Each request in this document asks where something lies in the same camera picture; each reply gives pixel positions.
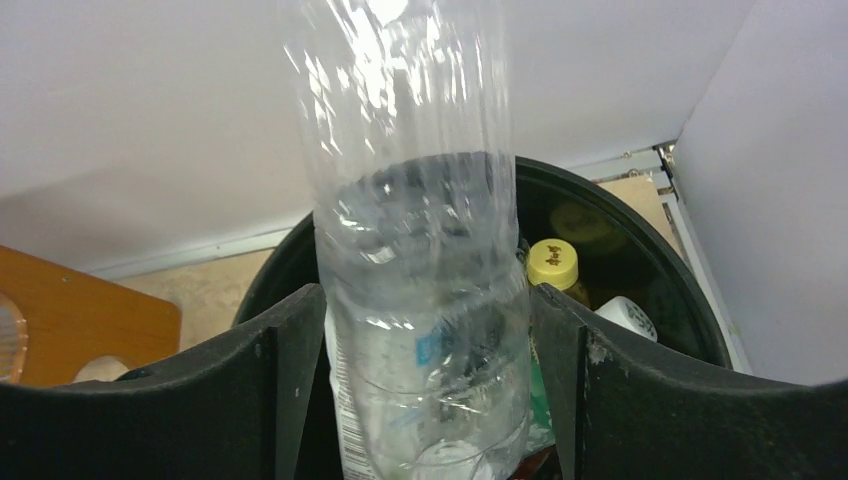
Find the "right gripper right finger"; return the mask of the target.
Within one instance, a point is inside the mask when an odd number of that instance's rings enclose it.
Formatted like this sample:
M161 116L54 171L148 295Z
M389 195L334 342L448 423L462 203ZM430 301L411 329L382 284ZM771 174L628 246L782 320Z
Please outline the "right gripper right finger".
M536 350L566 479L843 479L847 385L802 386L683 355L548 285Z

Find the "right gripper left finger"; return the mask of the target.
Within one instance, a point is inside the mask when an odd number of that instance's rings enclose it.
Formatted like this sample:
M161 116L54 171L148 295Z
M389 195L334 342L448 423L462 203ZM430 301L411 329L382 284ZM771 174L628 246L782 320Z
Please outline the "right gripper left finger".
M1 389L5 479L320 479L325 297L255 318L111 382Z

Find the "black ribbed waste bin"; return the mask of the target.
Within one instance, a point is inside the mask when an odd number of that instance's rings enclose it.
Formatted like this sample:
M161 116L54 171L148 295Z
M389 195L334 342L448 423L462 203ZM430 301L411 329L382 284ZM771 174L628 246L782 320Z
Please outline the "black ribbed waste bin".
M654 322L661 344L731 365L719 321L694 274L656 228L601 186L541 161L516 159L520 236L575 247L590 305L622 295Z

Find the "yellow honey pomelo bottle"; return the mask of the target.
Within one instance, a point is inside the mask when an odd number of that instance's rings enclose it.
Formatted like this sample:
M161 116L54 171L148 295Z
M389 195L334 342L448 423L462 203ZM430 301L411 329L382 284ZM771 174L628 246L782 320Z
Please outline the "yellow honey pomelo bottle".
M576 249L558 238L541 240L532 245L526 257L526 273L531 285L549 284L590 307L590 299L579 274Z

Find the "clear unlabelled bottle white cap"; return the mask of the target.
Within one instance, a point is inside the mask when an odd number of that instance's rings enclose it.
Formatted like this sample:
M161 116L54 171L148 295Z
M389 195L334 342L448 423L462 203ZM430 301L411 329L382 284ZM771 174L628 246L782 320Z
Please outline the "clear unlabelled bottle white cap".
M327 309L376 479L505 479L530 416L497 1L284 1Z

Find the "light green label bottle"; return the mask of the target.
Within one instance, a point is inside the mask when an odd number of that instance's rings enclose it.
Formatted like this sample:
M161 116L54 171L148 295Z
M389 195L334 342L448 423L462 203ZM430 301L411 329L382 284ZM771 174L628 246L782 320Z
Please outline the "light green label bottle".
M535 453L555 444L550 406L544 387L541 367L532 333L530 338L531 380L530 380L530 411L531 424L529 427L526 452Z

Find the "gold and red drink bottle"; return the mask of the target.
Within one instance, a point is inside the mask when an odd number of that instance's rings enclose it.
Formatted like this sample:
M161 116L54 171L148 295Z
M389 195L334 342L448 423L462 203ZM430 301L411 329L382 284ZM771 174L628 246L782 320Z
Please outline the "gold and red drink bottle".
M604 319L654 342L658 333L649 316L632 300L616 296L595 311Z

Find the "white label clear bottle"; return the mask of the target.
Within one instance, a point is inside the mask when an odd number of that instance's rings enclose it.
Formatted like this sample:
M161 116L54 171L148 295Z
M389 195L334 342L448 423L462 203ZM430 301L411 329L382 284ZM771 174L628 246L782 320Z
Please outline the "white label clear bottle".
M329 360L329 381L334 397L339 451L344 479L374 480L376 475L365 448L361 423L355 410L344 353L339 347L335 320L327 309L324 339Z

